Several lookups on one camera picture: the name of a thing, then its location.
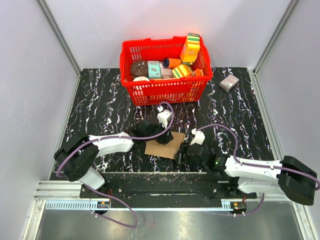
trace orange can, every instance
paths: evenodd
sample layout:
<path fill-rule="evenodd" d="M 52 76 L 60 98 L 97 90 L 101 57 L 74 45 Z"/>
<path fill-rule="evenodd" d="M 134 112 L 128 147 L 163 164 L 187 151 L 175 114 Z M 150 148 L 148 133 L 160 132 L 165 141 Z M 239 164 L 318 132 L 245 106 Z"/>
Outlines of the orange can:
<path fill-rule="evenodd" d="M 166 69 L 174 69 L 175 67 L 178 67 L 181 64 L 180 59 L 176 58 L 165 58 L 163 60 L 163 67 Z"/>

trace red plastic basket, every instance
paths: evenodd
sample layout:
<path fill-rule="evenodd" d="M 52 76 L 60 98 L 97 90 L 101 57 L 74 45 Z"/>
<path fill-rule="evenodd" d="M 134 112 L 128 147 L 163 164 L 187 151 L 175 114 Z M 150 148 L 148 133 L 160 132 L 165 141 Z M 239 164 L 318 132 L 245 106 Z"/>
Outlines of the red plastic basket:
<path fill-rule="evenodd" d="M 155 105 L 162 101 L 169 103 L 196 102 L 206 84 L 212 79 L 210 57 L 200 37 L 200 51 L 192 69 L 203 70 L 203 76 L 188 76 L 180 79 L 150 79 L 133 81 L 130 66 L 134 61 L 163 61 L 165 58 L 178 59 L 187 37 L 172 39 L 125 41 L 120 55 L 121 83 L 127 89 L 135 106 Z"/>

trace floor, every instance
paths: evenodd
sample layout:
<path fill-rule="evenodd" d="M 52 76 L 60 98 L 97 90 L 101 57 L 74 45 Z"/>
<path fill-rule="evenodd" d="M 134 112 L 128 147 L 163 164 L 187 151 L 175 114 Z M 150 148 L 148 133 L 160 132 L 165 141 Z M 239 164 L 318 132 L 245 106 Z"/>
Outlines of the floor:
<path fill-rule="evenodd" d="M 239 78 L 229 93 L 219 87 L 228 75 Z M 253 86 L 246 68 L 213 68 L 198 102 L 173 104 L 176 118 L 171 129 L 191 140 L 191 130 L 219 123 L 234 130 L 239 140 L 237 156 L 247 159 L 273 159 L 270 143 L 259 111 Z M 118 68 L 84 69 L 72 106 L 63 141 L 75 132 L 90 135 L 120 133 L 147 115 L 157 114 L 156 106 L 135 107 L 121 85 Z M 235 143 L 224 129 L 207 129 L 204 144 L 216 153 L 228 153 Z M 144 154 L 145 145 L 134 152 L 114 153 L 96 158 L 101 172 L 201 172 L 191 165 L 178 165 L 175 160 Z"/>
<path fill-rule="evenodd" d="M 45 210 L 37 240 L 302 240 L 289 202 L 266 202 L 246 217 L 212 212 L 138 211 L 137 229 L 124 228 L 89 211 Z M 108 217 L 133 224 L 129 211 Z"/>

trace black marble countertop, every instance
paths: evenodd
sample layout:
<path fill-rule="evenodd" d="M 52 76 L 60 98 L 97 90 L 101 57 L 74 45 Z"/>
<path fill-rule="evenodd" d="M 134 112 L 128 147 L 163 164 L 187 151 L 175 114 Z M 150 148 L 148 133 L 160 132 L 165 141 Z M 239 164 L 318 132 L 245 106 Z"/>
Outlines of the black marble countertop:
<path fill-rule="evenodd" d="M 273 159 L 270 143 L 259 111 L 254 89 L 246 68 L 218 67 L 198 102 L 173 103 L 175 119 L 172 131 L 185 133 L 191 141 L 191 130 L 217 123 L 231 128 L 237 135 L 237 156 L 245 159 Z M 219 87 L 228 75 L 239 78 L 230 92 Z M 117 134 L 147 115 L 158 113 L 153 106 L 134 106 L 121 85 L 118 68 L 84 69 L 73 102 L 63 141 L 75 132 L 88 135 Z M 233 137 L 224 129 L 204 130 L 204 144 L 215 153 L 231 153 Z M 113 153 L 95 160 L 101 172 L 201 172 L 199 167 L 178 165 L 175 160 L 144 154 L 145 144 L 131 152 Z"/>

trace gray floor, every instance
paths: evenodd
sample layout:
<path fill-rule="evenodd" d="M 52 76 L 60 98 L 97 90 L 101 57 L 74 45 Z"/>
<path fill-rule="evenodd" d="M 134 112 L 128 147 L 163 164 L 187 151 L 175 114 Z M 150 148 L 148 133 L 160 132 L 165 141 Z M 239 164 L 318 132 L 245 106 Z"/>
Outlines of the gray floor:
<path fill-rule="evenodd" d="M 256 202 L 249 202 L 249 210 Z M 259 212 L 233 218 L 212 212 L 137 213 L 139 227 L 129 229 L 88 211 L 45 210 L 38 240 L 302 240 L 293 206 L 289 202 L 265 202 Z M 128 224 L 128 211 L 107 216 Z"/>

